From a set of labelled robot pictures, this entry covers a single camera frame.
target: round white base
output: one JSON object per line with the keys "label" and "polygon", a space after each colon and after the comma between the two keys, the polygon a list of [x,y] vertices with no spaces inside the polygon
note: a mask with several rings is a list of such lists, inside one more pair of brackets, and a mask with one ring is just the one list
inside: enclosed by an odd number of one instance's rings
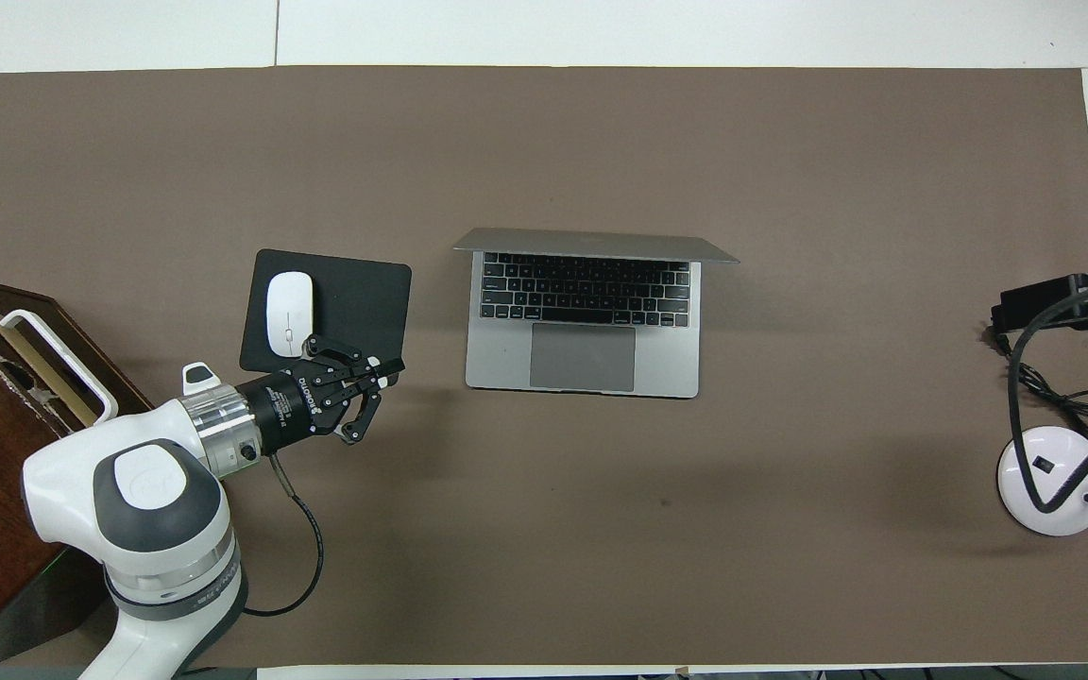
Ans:
{"label": "round white base", "polygon": [[[1088,455],[1088,440],[1065,426],[1033,426],[1023,433],[1023,442],[1027,461],[1031,463],[1031,479],[1043,500],[1061,490],[1065,479]],[[998,463],[998,491],[1011,516],[1031,531],[1047,536],[1071,536],[1088,529],[1088,503],[1083,499],[1088,494],[1088,474],[1056,511],[1037,511],[1018,470],[1014,442],[1005,445]]]}

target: white computer mouse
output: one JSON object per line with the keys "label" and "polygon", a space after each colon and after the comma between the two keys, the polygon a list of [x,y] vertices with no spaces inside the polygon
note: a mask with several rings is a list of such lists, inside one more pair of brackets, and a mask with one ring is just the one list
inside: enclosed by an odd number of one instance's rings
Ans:
{"label": "white computer mouse", "polygon": [[268,284],[268,345],[281,357],[301,356],[313,333],[313,280],[304,271],[273,275]]}

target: brown table surface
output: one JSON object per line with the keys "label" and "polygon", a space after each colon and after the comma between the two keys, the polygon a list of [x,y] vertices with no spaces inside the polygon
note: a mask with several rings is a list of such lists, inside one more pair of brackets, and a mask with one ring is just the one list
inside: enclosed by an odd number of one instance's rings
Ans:
{"label": "brown table surface", "polygon": [[[472,226],[703,236],[692,400],[470,391]],[[413,269],[366,442],[285,468],[314,597],[202,663],[1088,662],[1088,531],[1006,517],[998,293],[1088,271],[1076,70],[280,67],[0,75],[0,283],[153,400],[237,368],[255,251]],[[1028,360],[1088,388],[1088,333]],[[1027,425],[1056,422],[1028,406]],[[251,605],[311,573],[227,483]]]}

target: drawer handle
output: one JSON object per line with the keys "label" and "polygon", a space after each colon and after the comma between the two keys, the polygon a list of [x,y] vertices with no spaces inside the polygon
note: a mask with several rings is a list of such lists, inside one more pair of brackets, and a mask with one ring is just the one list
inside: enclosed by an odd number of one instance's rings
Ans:
{"label": "drawer handle", "polygon": [[70,370],[73,370],[75,375],[78,375],[78,379],[82,379],[83,383],[86,383],[86,386],[90,387],[90,391],[95,392],[95,396],[99,397],[99,400],[102,401],[103,413],[100,413],[99,418],[96,419],[96,425],[99,425],[100,422],[106,420],[116,418],[116,413],[120,412],[120,405],[116,404],[116,398],[113,397],[111,392],[103,386],[103,383],[99,382],[99,379],[96,378],[95,374],[90,373],[90,369],[88,369],[86,364],[83,364],[83,361],[78,360],[78,358],[74,356],[74,353],[70,351],[70,348],[65,346],[65,343],[61,341],[61,337],[58,337],[57,334],[53,333],[53,329],[49,327],[48,323],[45,323],[44,319],[40,319],[39,316],[36,316],[28,310],[15,310],[12,313],[4,316],[3,321],[0,321],[0,326],[14,327],[14,325],[21,321],[25,321],[27,324],[33,326],[36,333],[42,337],[45,343],[47,343],[48,346],[57,353],[57,356],[61,357],[61,360],[65,362],[65,366],[69,366]]}

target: black keyboard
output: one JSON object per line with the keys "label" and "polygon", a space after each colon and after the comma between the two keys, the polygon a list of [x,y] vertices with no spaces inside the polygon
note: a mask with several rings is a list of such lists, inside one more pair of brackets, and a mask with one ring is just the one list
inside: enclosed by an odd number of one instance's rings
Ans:
{"label": "black keyboard", "polygon": [[691,322],[691,263],[484,254],[481,316],[682,327]]}

